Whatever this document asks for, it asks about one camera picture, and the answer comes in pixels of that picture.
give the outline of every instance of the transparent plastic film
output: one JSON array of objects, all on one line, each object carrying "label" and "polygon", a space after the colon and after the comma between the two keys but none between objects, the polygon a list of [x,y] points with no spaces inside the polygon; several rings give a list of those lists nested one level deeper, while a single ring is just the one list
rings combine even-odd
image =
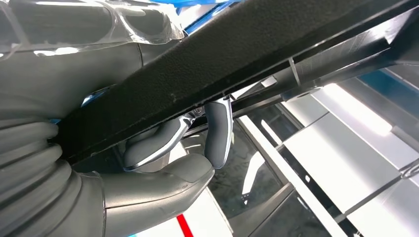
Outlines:
[{"label": "transparent plastic film", "polygon": [[0,60],[19,51],[77,53],[184,37],[175,8],[137,0],[0,0]]}]

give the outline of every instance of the red stripe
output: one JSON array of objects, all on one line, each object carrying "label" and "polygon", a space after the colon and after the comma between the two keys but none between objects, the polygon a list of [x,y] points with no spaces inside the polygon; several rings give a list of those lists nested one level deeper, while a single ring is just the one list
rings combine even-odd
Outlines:
[{"label": "red stripe", "polygon": [[194,237],[183,214],[176,216],[176,218],[185,237]]}]

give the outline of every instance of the blue surface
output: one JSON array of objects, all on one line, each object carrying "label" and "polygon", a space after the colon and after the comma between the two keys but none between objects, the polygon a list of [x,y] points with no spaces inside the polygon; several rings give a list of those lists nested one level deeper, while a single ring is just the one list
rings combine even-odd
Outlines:
[{"label": "blue surface", "polygon": [[205,5],[205,4],[215,4],[215,3],[224,3],[224,2],[236,2],[239,0],[154,0],[159,3],[173,4],[174,7],[185,7],[185,6],[194,6],[194,5]]},{"label": "blue surface", "polygon": [[201,18],[199,18],[198,20],[196,20],[194,23],[192,23],[191,25],[189,25],[188,27],[186,27],[185,28],[185,31],[188,34],[191,34],[195,30],[197,30],[201,26],[203,26],[206,22],[208,22],[209,20],[211,20],[215,15],[217,15],[218,13],[220,13],[222,10],[226,9],[227,7],[229,7],[234,2],[236,2],[236,1],[229,1],[229,2],[218,4],[213,9],[211,9],[209,12],[207,12],[204,16],[202,16]]},{"label": "blue surface", "polygon": [[419,91],[382,71],[359,77],[373,90],[419,119]]}]

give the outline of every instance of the black panel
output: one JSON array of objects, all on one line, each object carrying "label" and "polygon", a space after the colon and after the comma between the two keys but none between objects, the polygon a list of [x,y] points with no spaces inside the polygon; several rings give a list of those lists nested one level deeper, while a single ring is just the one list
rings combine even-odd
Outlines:
[{"label": "black panel", "polygon": [[63,148],[62,157],[75,163],[92,156],[220,98],[229,89],[263,79],[268,76],[267,70],[289,57],[353,26],[384,12],[418,4],[413,0],[400,2],[249,0],[239,4],[109,93],[62,120],[56,138]]}]

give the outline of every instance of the glass window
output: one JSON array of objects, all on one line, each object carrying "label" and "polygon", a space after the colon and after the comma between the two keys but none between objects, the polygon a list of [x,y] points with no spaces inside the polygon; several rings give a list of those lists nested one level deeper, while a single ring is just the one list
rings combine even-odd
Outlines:
[{"label": "glass window", "polygon": [[[207,132],[181,141],[188,153],[204,154]],[[283,184],[240,127],[233,124],[232,144],[226,165],[215,171],[208,185],[227,219],[272,197]]]},{"label": "glass window", "polygon": [[294,191],[251,236],[327,237],[330,234]]},{"label": "glass window", "polygon": [[298,128],[278,108],[278,105],[255,110],[248,117],[274,147],[278,147],[298,132]]}]

